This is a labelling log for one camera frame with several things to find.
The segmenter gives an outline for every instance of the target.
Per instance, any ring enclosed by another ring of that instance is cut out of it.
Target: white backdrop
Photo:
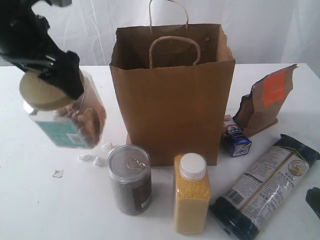
[[[320,0],[179,0],[190,23],[222,24],[237,63],[307,63],[320,77]],[[108,65],[118,27],[147,26],[149,0],[73,0],[66,8],[40,2],[49,34],[82,65]],[[185,23],[177,4],[153,0],[153,23]]]

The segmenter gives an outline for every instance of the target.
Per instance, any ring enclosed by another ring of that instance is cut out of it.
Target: teal label
[[[48,137],[59,147],[87,148],[73,122],[35,121]]]

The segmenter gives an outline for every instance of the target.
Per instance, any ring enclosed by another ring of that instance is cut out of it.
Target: orange label
[[[263,81],[263,102],[267,107],[286,98],[285,77],[287,68],[276,71]]]

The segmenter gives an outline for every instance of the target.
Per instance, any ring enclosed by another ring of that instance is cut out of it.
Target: white bottle cap
[[[206,160],[199,154],[187,153],[181,158],[180,172],[187,179],[200,180],[207,172]]]

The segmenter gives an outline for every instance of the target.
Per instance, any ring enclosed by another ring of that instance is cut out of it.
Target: barcode
[[[74,144],[83,144],[81,137],[78,134],[67,134],[68,138],[73,142]]]
[[[226,194],[225,194],[228,198],[231,199],[231,201],[235,204],[235,205],[238,205],[240,204],[244,197],[241,196],[236,190],[234,189],[230,189]]]
[[[143,202],[143,203],[141,204],[141,208],[142,208],[142,209],[145,208],[145,207],[148,205],[148,203],[150,202],[150,200],[151,200],[151,194],[150,194],[150,196],[147,198],[147,200],[145,200],[145,202]]]

